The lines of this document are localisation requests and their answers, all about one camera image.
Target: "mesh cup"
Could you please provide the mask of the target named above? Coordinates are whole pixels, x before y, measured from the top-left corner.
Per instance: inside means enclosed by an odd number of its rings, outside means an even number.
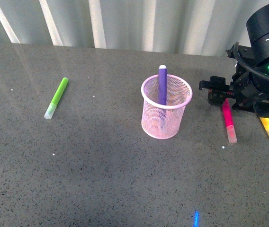
[[[183,79],[167,75],[167,105],[159,102],[158,75],[149,77],[141,87],[144,98],[142,128],[157,139],[168,139],[179,131],[186,105],[191,101],[192,89]]]

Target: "black cable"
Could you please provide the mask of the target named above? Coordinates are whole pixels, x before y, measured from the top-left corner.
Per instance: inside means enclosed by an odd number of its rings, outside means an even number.
[[[269,113],[264,113],[259,107],[257,103],[254,103],[253,109],[258,117],[269,117]]]
[[[251,67],[250,65],[248,65],[243,58],[240,56],[239,54],[239,42],[236,42],[233,45],[233,54],[234,54],[234,58],[238,61],[238,63],[240,65],[242,65],[247,71],[252,72],[253,74],[259,76],[260,78],[266,80],[267,82],[269,82],[269,76],[266,75],[265,73],[262,73],[260,71],[256,71],[253,67]]]

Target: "pink marker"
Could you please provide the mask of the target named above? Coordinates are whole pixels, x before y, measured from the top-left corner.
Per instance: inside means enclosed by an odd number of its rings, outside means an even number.
[[[225,99],[225,102],[222,105],[222,109],[223,109],[223,114],[224,114],[224,119],[225,119],[228,141],[230,143],[236,143],[238,140],[235,135],[235,130],[233,126],[233,116],[231,115],[231,110],[230,110],[228,99]]]

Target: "purple marker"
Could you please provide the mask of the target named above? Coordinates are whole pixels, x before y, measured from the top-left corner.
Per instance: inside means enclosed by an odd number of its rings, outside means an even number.
[[[167,68],[166,65],[159,67],[159,104],[166,105],[167,95]]]

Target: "speckled surface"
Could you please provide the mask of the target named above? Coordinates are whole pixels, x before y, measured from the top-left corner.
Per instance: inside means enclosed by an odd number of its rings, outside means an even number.
[[[193,88],[168,140],[141,128],[141,84],[161,64]],[[269,226],[266,132],[233,111],[228,144],[198,90],[234,70],[227,58],[0,43],[0,226],[189,227],[195,210],[201,227]]]

